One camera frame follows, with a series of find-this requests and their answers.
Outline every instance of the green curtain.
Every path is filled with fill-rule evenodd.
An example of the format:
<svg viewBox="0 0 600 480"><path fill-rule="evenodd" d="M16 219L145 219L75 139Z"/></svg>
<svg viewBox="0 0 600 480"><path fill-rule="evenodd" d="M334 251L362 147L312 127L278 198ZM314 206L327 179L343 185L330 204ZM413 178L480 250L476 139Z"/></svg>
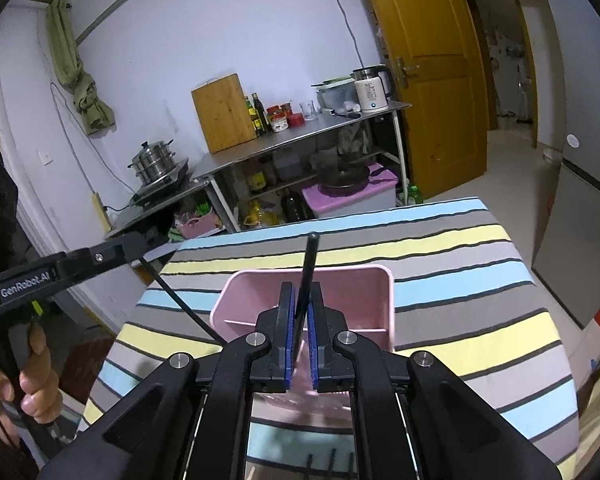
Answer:
<svg viewBox="0 0 600 480"><path fill-rule="evenodd" d="M46 32L56 77L60 84L74 94L75 109L82 116L87 134L111 126L115 122L113 110L98 99L96 83L84 71L65 0L53 0L49 4L46 10Z"/></svg>

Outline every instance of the striped tablecloth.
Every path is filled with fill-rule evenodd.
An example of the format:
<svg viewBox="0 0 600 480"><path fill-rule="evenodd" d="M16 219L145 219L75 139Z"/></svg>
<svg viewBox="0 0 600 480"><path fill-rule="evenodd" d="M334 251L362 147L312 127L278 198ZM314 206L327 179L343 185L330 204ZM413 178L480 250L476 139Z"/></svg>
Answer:
<svg viewBox="0 0 600 480"><path fill-rule="evenodd" d="M520 255L477 198L190 240L162 275L207 319L233 272L301 267L310 231L322 233L318 266L391 269L397 351L430 349L572 478L578 419L567 356ZM154 283L118 335L81 429L174 352L216 351ZM300 480L309 453L319 476L333 448L334 476L348 478L350 421L254 402L247 466L247 473L256 467L254 479Z"/></svg>

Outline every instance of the wooden door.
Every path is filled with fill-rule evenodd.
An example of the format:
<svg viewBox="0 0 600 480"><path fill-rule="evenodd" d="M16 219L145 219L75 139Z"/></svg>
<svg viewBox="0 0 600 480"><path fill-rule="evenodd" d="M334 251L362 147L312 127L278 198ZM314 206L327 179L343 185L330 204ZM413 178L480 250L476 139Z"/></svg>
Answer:
<svg viewBox="0 0 600 480"><path fill-rule="evenodd" d="M466 1L371 1L399 98L413 104L404 112L413 183L433 196L480 176L487 168L488 108Z"/></svg>

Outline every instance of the wooden cutting board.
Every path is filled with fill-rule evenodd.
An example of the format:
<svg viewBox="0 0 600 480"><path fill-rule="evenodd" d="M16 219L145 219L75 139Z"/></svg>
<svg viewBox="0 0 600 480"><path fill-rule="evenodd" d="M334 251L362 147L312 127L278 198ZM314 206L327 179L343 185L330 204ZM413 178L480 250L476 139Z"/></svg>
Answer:
<svg viewBox="0 0 600 480"><path fill-rule="evenodd" d="M211 153L256 138L237 74L201 86L191 96Z"/></svg>

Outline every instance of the refrigerator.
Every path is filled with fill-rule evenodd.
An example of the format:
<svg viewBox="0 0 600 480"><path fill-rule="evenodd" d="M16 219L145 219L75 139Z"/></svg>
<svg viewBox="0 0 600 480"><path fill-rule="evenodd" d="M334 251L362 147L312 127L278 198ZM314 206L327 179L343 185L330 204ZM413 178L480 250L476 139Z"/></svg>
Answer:
<svg viewBox="0 0 600 480"><path fill-rule="evenodd" d="M600 17L588 0L549 0L566 90L564 159L533 270L586 326L600 309Z"/></svg>

